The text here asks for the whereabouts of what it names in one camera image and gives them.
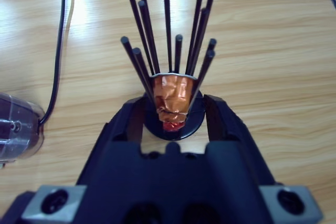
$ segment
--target clear plastic object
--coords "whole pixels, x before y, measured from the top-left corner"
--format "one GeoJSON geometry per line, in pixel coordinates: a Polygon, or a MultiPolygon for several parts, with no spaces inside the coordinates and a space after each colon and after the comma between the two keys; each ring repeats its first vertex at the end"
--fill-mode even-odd
{"type": "Polygon", "coordinates": [[[41,107],[0,93],[0,163],[27,158],[41,147],[44,136],[41,107]]]}

